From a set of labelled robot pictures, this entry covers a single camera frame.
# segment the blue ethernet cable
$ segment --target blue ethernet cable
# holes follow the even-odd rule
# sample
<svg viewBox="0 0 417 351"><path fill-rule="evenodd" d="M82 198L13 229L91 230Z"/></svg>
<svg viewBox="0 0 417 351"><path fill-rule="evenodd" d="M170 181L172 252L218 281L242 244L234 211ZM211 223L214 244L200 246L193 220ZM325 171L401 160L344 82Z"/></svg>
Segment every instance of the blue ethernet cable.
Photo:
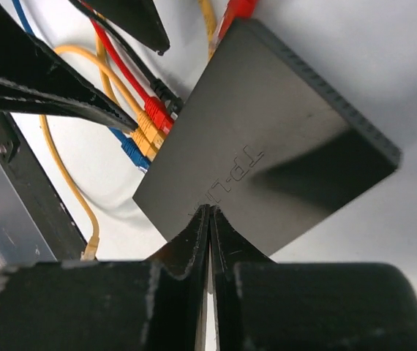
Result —
<svg viewBox="0 0 417 351"><path fill-rule="evenodd" d="M15 11L17 12L18 18L20 18L21 25L26 33L34 35L33 28L30 26L28 19L26 18L25 11L21 6L20 0L12 0ZM137 144L130 137L126 137L123 132L115 128L109 128L114 136L121 142L121 148L130 158L132 163L143 172L146 172L150 167L150 160L140 152Z"/></svg>

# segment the gray panel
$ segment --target gray panel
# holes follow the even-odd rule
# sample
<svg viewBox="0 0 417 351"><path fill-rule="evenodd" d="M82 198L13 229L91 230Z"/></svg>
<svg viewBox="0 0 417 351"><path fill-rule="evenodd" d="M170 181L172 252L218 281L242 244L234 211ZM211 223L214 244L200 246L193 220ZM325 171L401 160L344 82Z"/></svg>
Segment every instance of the gray panel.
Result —
<svg viewBox="0 0 417 351"><path fill-rule="evenodd" d="M272 254L391 174L399 150L258 22L235 22L135 202L166 239L203 203Z"/></svg>
<svg viewBox="0 0 417 351"><path fill-rule="evenodd" d="M38 260L56 258L0 166L0 265Z"/></svg>

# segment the red wire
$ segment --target red wire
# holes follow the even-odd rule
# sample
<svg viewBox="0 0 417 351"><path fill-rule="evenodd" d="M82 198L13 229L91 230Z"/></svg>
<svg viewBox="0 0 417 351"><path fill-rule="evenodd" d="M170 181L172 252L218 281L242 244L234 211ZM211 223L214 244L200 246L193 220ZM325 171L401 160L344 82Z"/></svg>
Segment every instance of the red wire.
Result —
<svg viewBox="0 0 417 351"><path fill-rule="evenodd" d="M116 63L116 66L121 70L124 77L134 87L137 94L140 95L143 101L146 101L150 97L149 93L145 91L142 85L138 82L138 80L134 77L134 75L127 68L126 64L122 61L121 57L119 56L118 52L114 48L113 43L110 41L104 29L102 29L99 26L99 24L96 23L94 20L91 21L91 24L93 24L94 30L96 31L99 39L102 41L103 45L105 46L106 51L109 53L109 56Z"/></svg>

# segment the white surface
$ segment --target white surface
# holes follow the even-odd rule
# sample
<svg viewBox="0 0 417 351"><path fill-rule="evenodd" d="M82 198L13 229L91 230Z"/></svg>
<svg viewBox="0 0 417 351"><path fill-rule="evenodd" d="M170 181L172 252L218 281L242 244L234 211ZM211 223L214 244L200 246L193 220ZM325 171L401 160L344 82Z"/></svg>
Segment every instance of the white surface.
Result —
<svg viewBox="0 0 417 351"><path fill-rule="evenodd" d="M13 13L10 0L1 2ZM94 48L89 22L66 0L25 3L41 20L40 27L53 45ZM171 49L160 58L130 41L155 72L187 97L206 65L205 29L197 2L155 3ZM226 0L213 3L220 17ZM274 259L387 262L400 268L417 292L417 0L400 0L398 6L391 0L260 0L255 15L404 152L398 173L277 252ZM93 66L81 58L65 59L101 86ZM37 118L18 116L16 120L75 221L89 236L89 221L52 163ZM69 118L54 118L51 124L74 179L112 215L98 212L99 258L143 258L164 244L131 199L141 174L106 128ZM213 319L209 324L213 328ZM213 331L208 332L208 342L207 350L214 350Z"/></svg>

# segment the screw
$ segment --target screw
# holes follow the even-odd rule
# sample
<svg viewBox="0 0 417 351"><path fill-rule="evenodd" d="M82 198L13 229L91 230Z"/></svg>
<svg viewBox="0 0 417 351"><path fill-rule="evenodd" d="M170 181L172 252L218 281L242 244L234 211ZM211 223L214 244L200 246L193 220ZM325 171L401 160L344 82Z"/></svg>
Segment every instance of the screw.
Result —
<svg viewBox="0 0 417 351"><path fill-rule="evenodd" d="M6 154L7 153L7 148L3 145L0 145L0 154Z"/></svg>

